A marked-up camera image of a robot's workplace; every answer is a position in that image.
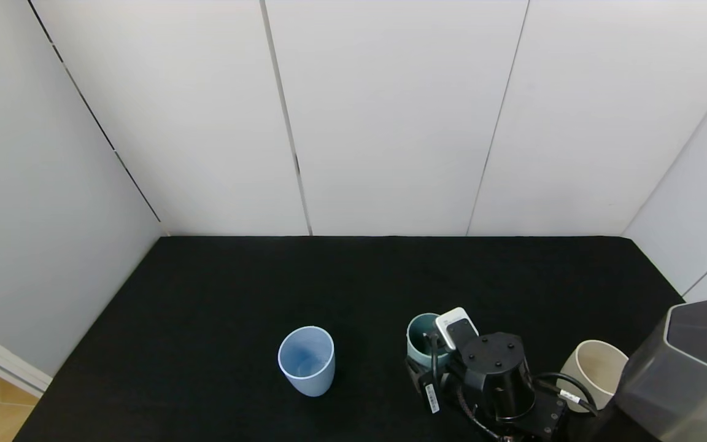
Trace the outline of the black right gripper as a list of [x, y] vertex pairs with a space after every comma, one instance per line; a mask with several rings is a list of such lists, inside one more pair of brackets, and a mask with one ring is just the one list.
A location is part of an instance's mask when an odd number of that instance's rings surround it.
[[450, 364], [440, 365], [434, 374], [431, 367], [416, 363], [409, 355], [405, 355], [404, 363], [415, 391], [421, 395], [430, 414], [440, 413], [455, 404], [459, 383]]

